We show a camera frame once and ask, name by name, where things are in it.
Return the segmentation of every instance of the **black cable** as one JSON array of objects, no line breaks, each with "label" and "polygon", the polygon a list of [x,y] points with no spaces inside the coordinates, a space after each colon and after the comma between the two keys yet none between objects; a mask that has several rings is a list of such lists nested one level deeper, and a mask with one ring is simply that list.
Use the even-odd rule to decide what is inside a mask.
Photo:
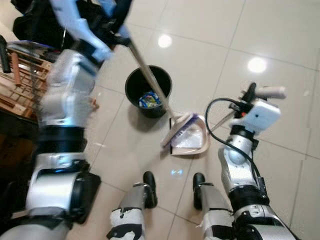
[{"label": "black cable", "polygon": [[209,134],[210,134],[215,140],[217,140],[218,142],[220,142],[220,143],[222,143],[222,144],[224,144],[224,145],[232,148],[233,150],[235,150],[236,152],[238,152],[239,154],[241,154],[245,159],[247,159],[247,160],[251,163],[251,168],[253,169],[252,174],[253,174],[254,179],[256,180],[255,173],[256,173],[256,176],[257,176],[257,177],[261,177],[261,176],[260,176],[260,172],[259,172],[259,170],[258,170],[258,168],[257,168],[257,166],[256,166],[256,164],[254,163],[254,160],[253,160],[253,156],[254,156],[254,155],[253,155],[253,151],[252,151],[252,158],[251,158],[251,157],[249,157],[249,155],[246,154],[244,151],[242,151],[241,149],[237,148],[236,146],[233,146],[232,144],[228,143],[227,141],[224,141],[224,140],[222,140],[221,138],[217,137],[217,136],[214,135],[214,133],[211,131],[211,129],[210,129],[210,127],[209,127],[209,123],[208,123],[208,115],[209,115],[209,111],[210,111],[212,105],[215,104],[215,103],[217,103],[217,102],[231,102],[231,103],[233,103],[233,104],[235,104],[235,105],[237,105],[237,106],[239,105],[239,102],[237,102],[236,100],[233,100],[233,99],[231,99],[231,98],[223,98],[223,97],[221,97],[221,98],[217,98],[217,99],[212,100],[212,101],[209,103],[209,105],[208,105],[208,107],[206,108],[206,110],[205,110],[204,121],[205,121],[206,129],[208,130]]}]

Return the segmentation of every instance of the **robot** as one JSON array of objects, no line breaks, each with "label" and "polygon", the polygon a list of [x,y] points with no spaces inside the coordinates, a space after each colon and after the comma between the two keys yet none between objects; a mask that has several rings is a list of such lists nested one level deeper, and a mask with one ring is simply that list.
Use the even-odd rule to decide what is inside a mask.
[{"label": "robot", "polygon": [[[206,127],[210,135],[223,144],[218,150],[221,180],[232,209],[202,173],[193,176],[193,204],[203,212],[205,240],[298,240],[269,206],[264,178],[253,161],[253,152],[258,146],[255,136],[281,116],[280,109],[267,99],[285,97],[284,87],[256,89],[252,83],[240,101],[217,98],[208,105]],[[210,108],[220,101],[231,102],[229,107],[233,111],[210,129]],[[229,119],[231,131],[224,141],[213,130]]]},{"label": "robot", "polygon": [[[100,0],[102,11],[93,25],[80,17],[77,0],[50,0],[61,26],[76,40],[64,50],[48,76],[41,100],[36,164],[26,199],[27,220],[5,232],[1,240],[64,240],[73,223],[84,223],[101,183],[89,172],[84,149],[85,127],[94,106],[90,93],[109,46],[130,47],[137,53],[123,25],[132,0]],[[145,172],[112,212],[109,239],[144,239],[144,208],[157,205],[156,183]]]}]

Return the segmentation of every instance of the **tile floor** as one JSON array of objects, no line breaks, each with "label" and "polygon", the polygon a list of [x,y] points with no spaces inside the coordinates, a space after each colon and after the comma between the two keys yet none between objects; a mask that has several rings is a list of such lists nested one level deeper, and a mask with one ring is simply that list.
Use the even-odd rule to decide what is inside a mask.
[{"label": "tile floor", "polygon": [[[170,74],[177,112],[203,114],[212,98],[236,98],[252,81],[287,87],[287,99],[274,101],[283,116],[259,136],[255,161],[278,215],[303,240],[319,240],[320,0],[134,0],[127,26],[146,61]],[[265,71],[249,70],[254,58]],[[145,213],[147,240],[202,239],[201,213],[192,206],[194,173],[223,191],[217,142],[193,158],[161,152],[168,116],[147,119],[124,94],[136,67],[118,47],[99,73],[93,95],[101,107],[90,120],[86,152],[103,183],[87,223],[76,225],[69,240],[104,239],[111,210],[148,170],[159,203]],[[213,124],[226,113],[217,110]],[[217,134],[225,138],[228,130]]]}]

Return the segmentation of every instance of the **dustpan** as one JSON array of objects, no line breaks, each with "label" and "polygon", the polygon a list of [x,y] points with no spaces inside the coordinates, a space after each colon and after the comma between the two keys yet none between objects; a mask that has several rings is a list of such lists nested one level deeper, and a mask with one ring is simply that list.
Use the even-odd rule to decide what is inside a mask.
[{"label": "dustpan", "polygon": [[[170,128],[174,125],[170,119]],[[174,156],[201,154],[208,150],[210,139],[206,128],[205,118],[201,115],[182,135],[172,141],[170,153]]]}]

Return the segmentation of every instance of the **black trash bin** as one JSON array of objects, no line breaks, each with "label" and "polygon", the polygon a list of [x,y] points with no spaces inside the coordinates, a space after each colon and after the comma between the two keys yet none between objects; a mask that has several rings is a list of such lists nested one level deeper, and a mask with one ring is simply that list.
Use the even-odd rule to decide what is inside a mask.
[{"label": "black trash bin", "polygon": [[[166,98],[170,96],[172,89],[172,82],[169,74],[161,67],[150,65],[150,69],[154,74],[160,88],[162,89]],[[145,108],[139,106],[139,99],[149,91],[153,91],[148,84],[145,76],[140,68],[134,70],[125,82],[125,94],[129,101],[135,105],[143,115],[147,118],[160,118],[166,113],[166,110],[161,103],[158,106]]]}]

